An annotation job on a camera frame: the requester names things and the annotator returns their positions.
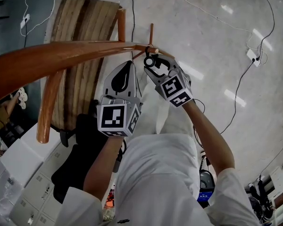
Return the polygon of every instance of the white cable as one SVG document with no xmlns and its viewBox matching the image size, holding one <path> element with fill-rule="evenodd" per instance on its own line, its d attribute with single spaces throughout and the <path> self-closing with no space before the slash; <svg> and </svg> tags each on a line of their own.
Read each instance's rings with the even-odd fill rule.
<svg viewBox="0 0 283 226">
<path fill-rule="evenodd" d="M 217 19 L 217 20 L 220 21 L 221 23 L 224 23 L 224 24 L 230 26 L 231 28 L 248 32 L 248 33 L 250 34 L 250 38 L 249 38 L 248 41 L 246 42 L 246 46 L 247 46 L 248 48 L 250 48 L 250 49 L 253 49 L 253 50 L 259 50 L 259 46 L 258 46 L 258 48 L 252 48 L 252 47 L 250 47 L 250 46 L 248 45 L 248 42 L 251 40 L 251 38 L 252 38 L 252 36 L 253 36 L 253 33 L 252 33 L 251 31 L 246 30 L 246 29 L 242 29 L 242 28 L 236 28 L 236 27 L 234 27 L 234 26 L 228 24 L 227 22 L 222 21 L 221 19 L 217 18 L 216 16 L 210 14 L 209 12 L 203 10 L 202 8 L 196 6 L 195 4 L 189 2 L 188 0 L 184 0 L 184 1 L 186 1 L 186 2 L 189 3 L 190 5 L 194 6 L 195 8 L 200 9 L 201 11 L 205 12 L 206 14 L 212 16 L 213 18 Z M 265 65 L 265 64 L 267 63 L 267 53 L 265 53 L 262 48 L 260 48 L 260 49 L 261 49 L 261 51 L 266 55 L 266 61 L 265 61 L 264 63 L 261 62 L 262 65 Z"/>
<path fill-rule="evenodd" d="M 189 3 L 190 5 L 192 5 L 193 7 L 200 9 L 201 11 L 205 12 L 206 14 L 212 16 L 213 18 L 217 19 L 219 22 L 224 23 L 224 24 L 230 26 L 230 27 L 233 28 L 233 29 L 237 29 L 237 30 L 241 30 L 241 31 L 248 32 L 248 33 L 250 34 L 250 38 L 249 38 L 248 41 L 246 42 L 246 46 L 247 46 L 249 49 L 253 49 L 253 50 L 257 50 L 257 51 L 259 50 L 260 45 L 259 45 L 257 48 L 252 48 L 252 47 L 250 47 L 250 46 L 248 45 L 249 41 L 251 40 L 251 38 L 252 38 L 252 36 L 253 36 L 253 33 L 252 33 L 251 31 L 246 30 L 246 29 L 242 29 L 242 28 L 236 28 L 236 27 L 234 27 L 234 26 L 228 24 L 227 22 L 225 22 L 225 21 L 219 19 L 218 17 L 212 15 L 211 13 L 209 13 L 209 12 L 203 10 L 202 8 L 196 6 L 195 4 L 189 2 L 188 0 L 184 0 L 184 1 L 186 1 L 187 3 Z M 53 2 L 52 11 L 53 11 L 53 9 L 54 9 L 54 6 L 55 6 L 55 0 L 54 0 L 54 2 Z M 263 54 L 266 55 L 266 61 L 265 61 L 264 63 L 262 63 L 262 61 L 260 61 L 260 63 L 261 63 L 262 65 L 265 65 L 265 64 L 267 63 L 267 60 L 268 60 L 267 53 L 263 51 L 262 47 L 260 48 L 260 50 L 262 51 Z"/>
<path fill-rule="evenodd" d="M 48 20 L 48 19 L 51 17 L 52 13 L 53 13 L 53 9 L 54 9 L 54 7 L 55 7 L 55 2 L 56 2 L 56 0 L 53 0 L 53 6 L 52 6 L 52 9 L 51 9 L 50 15 L 49 15 L 46 19 L 44 19 L 43 22 L 41 22 L 41 23 L 35 25 L 29 32 L 27 32 L 26 35 L 22 34 L 22 29 L 21 29 L 21 27 L 20 27 L 20 33 L 21 33 L 21 35 L 24 36 L 24 37 L 26 37 L 26 36 L 27 36 L 32 30 L 34 30 L 37 26 L 43 24 L 46 20 Z M 25 4 L 26 4 L 26 10 L 25 10 L 25 12 L 24 12 L 24 14 L 23 14 L 23 19 L 25 18 L 25 14 L 26 14 L 26 12 L 27 12 L 27 10 L 28 10 L 28 5 L 27 5 L 27 3 L 26 3 L 26 0 L 25 0 Z"/>
<path fill-rule="evenodd" d="M 25 5 L 26 5 L 26 10 L 25 10 L 25 12 L 24 12 L 24 14 L 23 14 L 23 19 L 24 19 L 25 14 L 26 14 L 26 12 L 27 12 L 27 10 L 28 10 L 28 5 L 27 5 L 27 3 L 26 3 L 26 0 L 25 0 Z"/>
</svg>

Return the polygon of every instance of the white pants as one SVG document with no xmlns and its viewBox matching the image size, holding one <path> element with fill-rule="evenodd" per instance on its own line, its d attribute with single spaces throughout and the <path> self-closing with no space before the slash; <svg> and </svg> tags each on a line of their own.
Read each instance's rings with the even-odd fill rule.
<svg viewBox="0 0 283 226">
<path fill-rule="evenodd" d="M 172 107 L 149 82 L 142 94 L 143 106 L 136 128 L 128 141 L 135 137 L 151 134 L 181 133 L 193 137 L 192 122 L 182 107 Z"/>
</svg>

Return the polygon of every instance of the white tiled floor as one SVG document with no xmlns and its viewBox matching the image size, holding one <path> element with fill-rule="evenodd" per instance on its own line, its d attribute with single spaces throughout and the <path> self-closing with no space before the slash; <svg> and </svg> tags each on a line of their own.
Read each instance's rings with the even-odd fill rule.
<svg viewBox="0 0 283 226">
<path fill-rule="evenodd" d="M 133 14 L 131 0 L 119 2 L 126 8 L 126 35 L 131 39 Z M 228 24 L 267 35 L 272 13 L 266 0 L 188 0 Z M 283 0 L 269 0 L 275 13 L 275 30 L 263 45 L 268 62 L 252 66 L 243 77 L 232 125 L 223 134 L 230 145 L 236 168 L 245 185 L 254 181 L 283 147 Z M 136 26 L 134 41 L 148 43 L 150 23 L 154 23 L 155 46 L 168 51 L 177 61 L 198 72 L 192 77 L 192 91 L 206 105 L 205 115 L 222 131 L 234 112 L 233 100 L 224 92 L 235 92 L 239 78 L 250 65 L 246 42 L 250 34 L 221 23 L 184 0 L 134 0 Z M 260 38 L 249 42 L 256 47 Z M 100 81 L 130 54 L 104 60 Z M 146 85 L 143 57 L 136 59 L 141 89 Z M 282 165 L 283 151 L 263 174 Z"/>
</svg>

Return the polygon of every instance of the power strip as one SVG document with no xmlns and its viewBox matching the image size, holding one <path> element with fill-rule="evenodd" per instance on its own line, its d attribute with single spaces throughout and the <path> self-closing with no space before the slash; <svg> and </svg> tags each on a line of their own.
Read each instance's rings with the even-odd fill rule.
<svg viewBox="0 0 283 226">
<path fill-rule="evenodd" d="M 30 15 L 29 14 L 26 14 L 26 16 L 23 18 L 22 22 L 20 23 L 20 28 L 23 29 L 24 26 L 25 26 L 25 21 L 26 23 L 29 21 L 30 19 Z"/>
<path fill-rule="evenodd" d="M 255 59 L 254 65 L 256 67 L 258 67 L 261 64 L 260 60 L 256 60 L 257 56 L 255 55 L 253 50 L 249 49 L 247 51 L 246 55 L 247 55 L 248 58 L 250 58 L 251 61 L 253 61 L 253 58 Z"/>
</svg>

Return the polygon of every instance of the forearm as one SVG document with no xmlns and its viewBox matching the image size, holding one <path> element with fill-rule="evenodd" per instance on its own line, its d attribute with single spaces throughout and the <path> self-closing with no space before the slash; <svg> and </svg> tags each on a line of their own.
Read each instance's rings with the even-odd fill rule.
<svg viewBox="0 0 283 226">
<path fill-rule="evenodd" d="M 231 149 L 197 105 L 190 101 L 184 104 L 183 108 L 195 126 L 206 156 L 214 167 L 216 174 L 218 175 L 226 168 L 234 168 L 235 161 Z"/>
<path fill-rule="evenodd" d="M 108 138 L 100 154 L 90 167 L 83 190 L 102 200 L 109 186 L 112 170 L 124 138 Z"/>
</svg>

